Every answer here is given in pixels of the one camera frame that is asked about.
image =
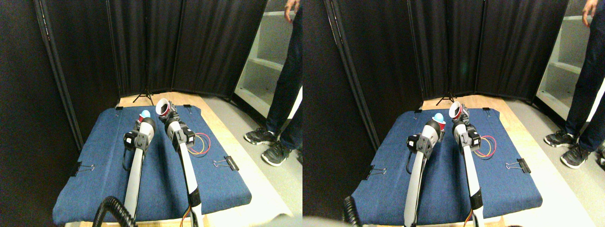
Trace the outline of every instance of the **dark jeans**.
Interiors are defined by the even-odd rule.
[[[274,133],[279,133],[281,127],[288,119],[288,115],[290,115],[294,106],[294,101],[296,101],[296,97],[298,96],[298,91],[302,86],[302,76],[299,70],[301,63],[301,32],[303,29],[300,19],[302,16],[303,8],[300,7],[293,22],[286,63],[281,70],[280,78],[277,80],[273,102],[267,115],[266,127]],[[298,109],[284,132],[281,133],[281,143],[291,150],[297,149],[303,144],[303,120],[301,113],[302,109]]]
[[[590,24],[590,38],[586,47],[586,59],[575,85],[574,99],[569,110],[565,130],[580,136],[590,109],[597,98],[597,92],[605,79],[605,2],[599,2],[597,13]],[[595,151],[605,140],[605,96],[597,107],[588,127],[580,136],[580,146]]]

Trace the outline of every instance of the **wooden platform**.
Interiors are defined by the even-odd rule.
[[[151,105],[149,99],[140,97],[137,102],[132,101],[136,96],[124,97],[120,100],[120,107],[138,107]],[[196,94],[184,94],[178,92],[169,92],[155,94],[152,96],[154,104],[162,99],[168,99],[174,105],[191,104],[201,109],[201,116],[204,117],[206,123],[217,137],[228,155],[237,160],[237,165],[240,167],[240,175],[246,182],[246,185],[252,193],[252,201],[248,205],[238,206],[224,211],[206,214],[204,216],[204,227],[208,226],[257,226],[262,223],[273,220],[279,214],[287,214],[292,216],[292,212],[267,178],[258,169],[256,164],[244,148],[237,142],[223,122],[210,109],[208,104]],[[139,226],[180,226],[180,219],[162,220],[155,222],[138,222]],[[82,222],[81,226],[92,226],[91,222]],[[118,226],[117,223],[104,223],[103,226]],[[183,222],[183,226],[191,226],[189,217]]]
[[[447,109],[452,104],[450,101],[444,100],[435,106],[438,101],[439,99],[427,100],[422,109]],[[538,145],[542,141],[534,140],[504,100],[499,97],[473,95],[457,98],[456,101],[465,104],[467,108],[490,107],[500,112],[500,121],[517,151],[530,166],[531,176],[543,198],[542,206],[539,208],[486,219],[485,226],[595,226],[574,192],[571,191],[561,174]],[[430,226],[462,225],[463,223],[452,223]]]

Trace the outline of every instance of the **binder clip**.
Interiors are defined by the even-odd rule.
[[[422,110],[416,110],[414,111],[414,120],[418,120],[418,114],[422,113]]]
[[[517,159],[517,162],[515,163],[506,163],[506,169],[520,169],[523,170],[524,173],[531,173],[531,170],[529,169],[527,162],[525,162],[525,159]]]
[[[386,168],[384,168],[384,169],[377,169],[377,168],[374,168],[375,166],[376,165],[370,165],[370,166],[368,166],[368,168],[367,168],[368,175],[365,177],[364,180],[368,180],[370,178],[370,176],[372,176],[372,175],[377,175],[377,174],[384,175],[384,174],[387,173],[387,169]]]
[[[116,117],[118,116],[118,111],[124,109],[124,107],[116,107]]]
[[[488,117],[491,117],[491,109],[489,107],[483,107],[483,110],[488,114]]]
[[[84,170],[80,170],[80,166],[81,167],[87,167],[87,169]],[[72,172],[72,177],[75,177],[79,172],[84,172],[84,171],[93,171],[94,170],[94,164],[93,165],[82,165],[82,162],[77,162],[73,168],[71,169]]]
[[[213,160],[212,164],[214,165],[214,167],[227,166],[227,167],[230,167],[232,171],[239,171],[240,170],[240,168],[237,167],[237,164],[235,164],[235,161],[233,161],[233,158],[231,158],[231,156],[225,156],[224,158],[225,159],[222,160],[222,161],[214,161]],[[226,162],[227,165],[221,165],[221,164],[219,164],[221,162]]]
[[[192,113],[191,112],[191,105],[185,104],[185,105],[183,105],[183,107],[187,108],[187,110],[189,110],[189,113]]]

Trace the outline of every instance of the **black sneaker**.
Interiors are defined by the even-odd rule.
[[[272,145],[277,140],[277,137],[267,131],[266,128],[257,128],[254,131],[246,133],[244,139],[254,145],[259,145],[261,143]]]
[[[573,144],[575,144],[575,139],[570,134],[567,134],[565,131],[559,130],[556,133],[544,137],[544,142],[554,147],[571,147]]]
[[[567,167],[577,169],[586,162],[588,155],[590,155],[590,151],[581,148],[579,145],[575,145],[571,150],[565,152],[565,154],[561,156],[561,161]]]
[[[265,152],[261,154],[261,157],[265,162],[272,166],[280,166],[288,156],[290,156],[290,152],[292,150],[286,148],[283,144],[277,141],[273,146],[267,149]]]

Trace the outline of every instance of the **black curtain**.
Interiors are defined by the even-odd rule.
[[[531,100],[566,7],[567,1],[487,1],[476,92]]]
[[[82,140],[119,102],[105,1],[42,1]]]
[[[447,0],[446,3],[450,91],[455,95],[473,94],[484,1]]]
[[[352,60],[381,142],[399,115],[422,106],[407,1],[338,0],[334,5],[350,53],[345,58]]]
[[[441,97],[448,89],[445,0],[410,1],[410,4],[422,97],[425,100]]]
[[[147,71],[152,92],[172,87],[182,4],[182,0],[147,2]]]
[[[410,2],[424,100],[473,94],[483,0]]]
[[[173,89],[230,97],[267,1],[185,1]]]
[[[53,206],[78,157],[35,4],[0,7],[1,226],[53,226]]]
[[[340,219],[350,196],[374,156],[374,149],[353,97],[327,10],[303,1],[302,62],[305,93],[305,166],[302,214]]]
[[[120,97],[145,88],[145,9],[143,1],[109,1]]]

